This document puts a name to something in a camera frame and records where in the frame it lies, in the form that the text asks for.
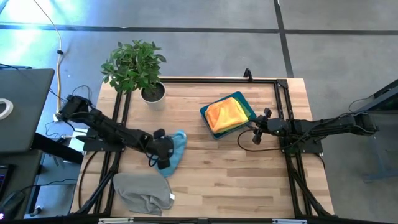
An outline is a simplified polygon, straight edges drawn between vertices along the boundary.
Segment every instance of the blue cloth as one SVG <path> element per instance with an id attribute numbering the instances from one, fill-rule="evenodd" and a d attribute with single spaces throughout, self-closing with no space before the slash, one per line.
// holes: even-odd
<path id="1" fill-rule="evenodd" d="M 185 150 L 185 146 L 187 146 L 187 135 L 185 134 L 184 131 L 178 130 L 175 135 L 170 136 L 173 139 L 173 144 L 174 144 L 174 153 L 170 157 L 170 166 L 165 169 L 159 169 L 157 166 L 156 170 L 162 174 L 164 177 L 170 177 L 173 175 L 174 171 L 176 170 L 178 164 L 181 161 L 182 155 Z"/>

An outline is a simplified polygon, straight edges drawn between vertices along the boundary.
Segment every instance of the black desk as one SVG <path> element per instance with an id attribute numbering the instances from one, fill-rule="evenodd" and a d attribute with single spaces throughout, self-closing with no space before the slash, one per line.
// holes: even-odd
<path id="1" fill-rule="evenodd" d="M 9 180 L 4 197 L 15 190 L 20 190 L 23 187 L 34 184 L 36 175 L 39 171 L 40 161 L 42 159 L 42 151 L 30 150 L 22 154 L 9 154 L 0 156 L 0 164 L 13 164 L 15 169 L 12 172 L 12 177 Z M 21 205 L 21 209 L 16 216 L 17 219 L 24 218 L 26 207 L 30 199 L 32 189 L 24 190 L 26 198 Z"/>
<path id="2" fill-rule="evenodd" d="M 0 120 L 0 164 L 15 165 L 3 198 L 35 184 L 43 152 L 77 164 L 83 160 L 81 153 L 36 133 L 53 75 L 52 69 L 0 70 L 0 98 L 14 104 L 12 113 Z M 16 219 L 24 217 L 29 202 L 35 203 L 32 195 L 38 193 L 24 192 L 27 197 Z"/>

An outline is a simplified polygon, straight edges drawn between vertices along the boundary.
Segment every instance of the plant pot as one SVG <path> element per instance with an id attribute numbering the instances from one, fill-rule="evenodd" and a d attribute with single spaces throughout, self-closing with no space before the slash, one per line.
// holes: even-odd
<path id="1" fill-rule="evenodd" d="M 147 94 L 141 90 L 141 98 L 152 110 L 162 110 L 166 106 L 166 87 L 163 83 L 157 83 L 154 94 Z"/>

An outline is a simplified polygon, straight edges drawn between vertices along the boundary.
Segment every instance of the butcher block table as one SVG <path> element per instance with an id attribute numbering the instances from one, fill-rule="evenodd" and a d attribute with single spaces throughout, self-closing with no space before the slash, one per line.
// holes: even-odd
<path id="1" fill-rule="evenodd" d="M 295 119 L 312 119 L 304 80 L 288 78 L 289 93 Z M 208 217 L 208 218 L 292 218 L 294 211 L 287 178 L 286 162 L 280 151 L 248 152 L 236 143 L 242 128 L 220 140 L 214 140 L 206 127 L 199 109 L 222 97 L 240 91 L 256 115 L 264 108 L 271 109 L 271 118 L 277 117 L 273 85 L 250 83 L 165 83 L 166 107 L 152 111 L 141 99 L 138 91 L 132 93 L 126 127 L 153 133 L 163 128 L 166 134 L 182 129 L 187 134 L 187 147 L 174 175 L 167 178 L 175 194 L 170 210 L 163 217 Z M 282 106 L 285 111 L 285 100 Z M 96 107 L 112 117 L 116 92 L 104 84 Z M 118 121 L 121 121 L 125 96 L 121 101 Z M 252 143 L 252 132 L 241 137 L 241 144 L 249 149 L 278 148 L 275 136 L 262 135 L 259 146 Z M 85 156 L 82 170 L 91 153 Z M 82 186 L 81 201 L 84 203 L 97 187 L 104 152 L 99 152 L 87 167 Z M 303 154 L 303 166 L 308 188 L 326 211 L 333 213 L 328 184 L 321 160 L 313 154 Z M 148 166 L 145 154 L 126 149 L 121 156 L 119 172 L 156 173 Z M 78 210 L 78 187 L 75 191 L 71 212 Z M 101 212 L 108 198 L 109 184 L 105 188 Z M 301 191 L 297 192 L 300 208 L 304 212 Z M 112 217 L 147 217 L 133 213 L 124 207 L 115 194 Z"/>

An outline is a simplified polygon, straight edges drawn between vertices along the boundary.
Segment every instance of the desk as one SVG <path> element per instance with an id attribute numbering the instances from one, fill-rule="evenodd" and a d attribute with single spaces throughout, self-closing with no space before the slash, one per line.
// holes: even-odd
<path id="1" fill-rule="evenodd" d="M 12 113 L 0 121 L 0 164 L 15 166 L 9 184 L 0 200 L 9 193 L 34 185 L 42 153 L 81 163 L 83 156 L 73 149 L 56 143 L 35 131 L 54 75 L 52 69 L 1 70 L 0 98 L 14 104 Z M 16 219 L 33 212 L 39 188 L 25 189 L 25 200 Z"/>
<path id="2" fill-rule="evenodd" d="M 287 79 L 290 99 L 296 119 L 312 119 L 303 79 Z M 233 92 L 240 91 L 257 115 L 265 107 L 277 117 L 274 87 L 250 83 L 165 83 L 167 106 L 163 111 L 150 110 L 138 92 L 132 93 L 128 128 L 149 133 L 164 128 L 167 134 L 182 129 L 187 134 L 187 148 L 173 176 L 168 178 L 175 202 L 163 217 L 228 217 L 275 218 L 293 217 L 292 199 L 284 155 L 279 151 L 246 152 L 238 147 L 236 131 L 215 141 L 205 126 L 199 109 Z M 106 116 L 112 116 L 116 92 L 103 85 L 98 106 Z M 279 147 L 274 136 L 263 135 L 260 146 L 252 142 L 252 134 L 241 138 L 242 145 L 251 149 Z M 85 202 L 98 185 L 104 153 L 99 152 L 87 168 L 82 185 Z M 84 167 L 88 156 L 83 160 Z M 119 172 L 140 170 L 156 172 L 147 165 L 144 154 L 127 149 L 123 152 Z M 303 155 L 303 164 L 309 189 L 324 208 L 333 213 L 323 165 L 311 154 Z M 101 211 L 108 190 L 104 191 Z M 77 210 L 77 192 L 72 210 Z M 146 217 L 124 208 L 115 195 L 111 216 Z"/>

